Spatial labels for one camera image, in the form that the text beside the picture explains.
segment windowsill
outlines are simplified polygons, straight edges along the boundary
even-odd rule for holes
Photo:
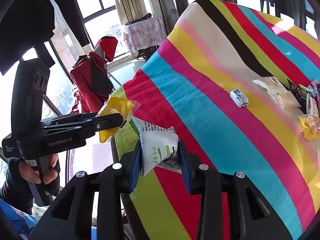
[[[125,61],[130,60],[131,58],[134,58],[134,57],[131,56],[130,52],[127,52],[126,54],[123,54],[119,57],[116,57],[112,62],[107,63],[107,69],[113,68]]]

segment curtain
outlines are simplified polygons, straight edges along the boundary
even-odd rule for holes
[[[122,25],[143,16],[138,0],[116,0],[116,7]]]

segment colorful striped cloth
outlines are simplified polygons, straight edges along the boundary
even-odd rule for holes
[[[138,101],[138,118],[173,126],[203,163],[243,171],[298,239],[320,207],[319,140],[303,138],[298,108],[281,110],[252,80],[276,76],[307,86],[320,79],[319,55],[318,40],[282,19],[196,0],[115,95]],[[249,98],[247,108],[229,97],[236,88]],[[137,139],[125,125],[116,134],[119,155]],[[139,179],[131,200],[151,240],[195,239],[200,197],[187,194],[180,174],[156,167]],[[226,218],[224,239],[228,234]]]

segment yellow snack package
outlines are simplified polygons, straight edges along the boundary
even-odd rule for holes
[[[304,137],[307,140],[315,140],[320,137],[320,118],[313,114],[299,116]]]
[[[123,116],[124,120],[121,125],[122,127],[127,120],[131,119],[133,111],[135,111],[139,106],[140,104],[137,101],[109,96],[108,101],[104,103],[97,116],[119,113]],[[104,143],[109,140],[119,130],[119,128],[120,127],[116,127],[104,131],[99,131],[100,142]]]

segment silver screw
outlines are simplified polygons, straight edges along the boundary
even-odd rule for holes
[[[121,164],[121,163],[114,163],[114,164],[112,165],[112,168],[113,168],[114,170],[119,170],[119,169],[121,169],[121,167],[122,167],[122,164]]]
[[[245,177],[245,174],[244,174],[242,171],[237,171],[236,176],[237,176],[238,178],[243,179],[243,178]]]
[[[84,171],[78,171],[78,172],[76,173],[76,177],[77,177],[77,178],[82,178],[84,175],[85,175],[85,172],[84,172]]]
[[[209,169],[209,166],[207,164],[200,164],[199,169],[206,171],[207,169]]]

